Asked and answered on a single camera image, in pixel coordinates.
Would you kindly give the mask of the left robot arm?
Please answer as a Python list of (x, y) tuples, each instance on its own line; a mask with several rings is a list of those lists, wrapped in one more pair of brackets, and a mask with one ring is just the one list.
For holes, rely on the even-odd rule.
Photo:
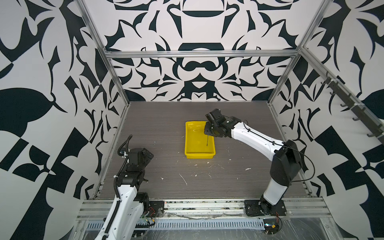
[(139, 188), (145, 181), (145, 168), (154, 155), (145, 148), (124, 154), (125, 162), (114, 177), (115, 198), (97, 240), (129, 240), (137, 222), (150, 208), (147, 193)]

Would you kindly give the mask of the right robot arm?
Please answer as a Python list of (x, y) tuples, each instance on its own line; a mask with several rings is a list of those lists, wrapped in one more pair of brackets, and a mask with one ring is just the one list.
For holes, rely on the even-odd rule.
[(248, 215), (275, 214), (278, 204), (304, 165), (297, 145), (291, 140), (284, 142), (269, 137), (236, 117), (224, 116), (220, 109), (212, 110), (206, 114), (206, 118), (206, 135), (240, 141), (271, 161), (271, 180), (257, 205), (250, 206), (250, 210), (259, 210), (259, 213)]

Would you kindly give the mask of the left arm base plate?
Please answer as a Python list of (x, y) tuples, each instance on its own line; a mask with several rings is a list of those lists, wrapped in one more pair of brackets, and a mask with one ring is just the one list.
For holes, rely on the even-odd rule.
[(165, 202), (164, 201), (149, 201), (144, 205), (143, 216), (146, 218), (156, 218), (164, 214)]

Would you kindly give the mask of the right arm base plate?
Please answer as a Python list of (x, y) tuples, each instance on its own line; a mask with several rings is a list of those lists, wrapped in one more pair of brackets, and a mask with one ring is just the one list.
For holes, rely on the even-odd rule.
[(276, 205), (270, 204), (266, 200), (245, 200), (245, 213), (248, 217), (257, 216), (285, 216), (287, 209), (282, 200)]

